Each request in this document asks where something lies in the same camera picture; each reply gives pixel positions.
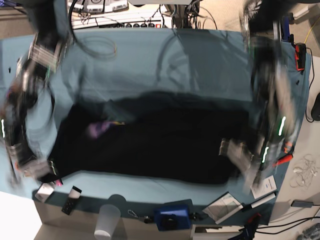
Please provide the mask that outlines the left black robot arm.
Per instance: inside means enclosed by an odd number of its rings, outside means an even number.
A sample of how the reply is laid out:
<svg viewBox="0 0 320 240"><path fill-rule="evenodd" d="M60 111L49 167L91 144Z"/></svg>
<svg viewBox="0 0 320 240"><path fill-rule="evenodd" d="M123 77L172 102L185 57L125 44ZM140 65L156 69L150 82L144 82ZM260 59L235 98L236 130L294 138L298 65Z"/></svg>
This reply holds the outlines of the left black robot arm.
<svg viewBox="0 0 320 240"><path fill-rule="evenodd" d="M256 133L247 133L245 140L224 138L219 154L237 166L245 192L261 185L281 154L294 151L300 121L283 55L280 24L293 5L291 0L247 0L239 16L252 66L250 87L254 100L263 105L263 115Z"/></svg>

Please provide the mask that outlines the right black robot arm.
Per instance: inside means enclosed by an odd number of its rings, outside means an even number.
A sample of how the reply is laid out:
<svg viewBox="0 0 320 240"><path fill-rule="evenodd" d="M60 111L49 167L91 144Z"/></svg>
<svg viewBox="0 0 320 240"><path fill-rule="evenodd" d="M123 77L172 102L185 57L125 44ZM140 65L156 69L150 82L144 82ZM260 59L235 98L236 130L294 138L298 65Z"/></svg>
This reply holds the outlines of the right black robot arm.
<svg viewBox="0 0 320 240"><path fill-rule="evenodd" d="M49 79L59 68L72 44L65 0L20 0L34 30L28 53L18 62L15 78L0 110L0 127L16 183L16 170L41 180L57 173L51 160L38 156L29 146L26 118L38 100L39 86L50 89Z"/></svg>

